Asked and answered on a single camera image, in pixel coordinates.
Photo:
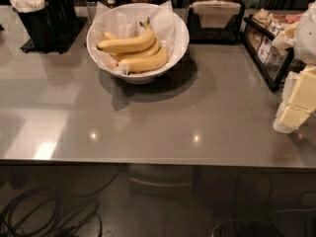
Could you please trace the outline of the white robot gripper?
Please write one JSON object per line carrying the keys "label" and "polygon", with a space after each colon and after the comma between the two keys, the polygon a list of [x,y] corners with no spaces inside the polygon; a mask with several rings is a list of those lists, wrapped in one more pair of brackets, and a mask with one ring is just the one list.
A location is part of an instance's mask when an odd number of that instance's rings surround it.
{"label": "white robot gripper", "polygon": [[[293,48],[296,59],[305,64],[316,64],[316,2],[300,18]],[[299,129],[309,118],[310,112],[316,110],[315,65],[307,65],[299,73],[288,103],[290,106],[280,106],[279,122],[292,129]]]}

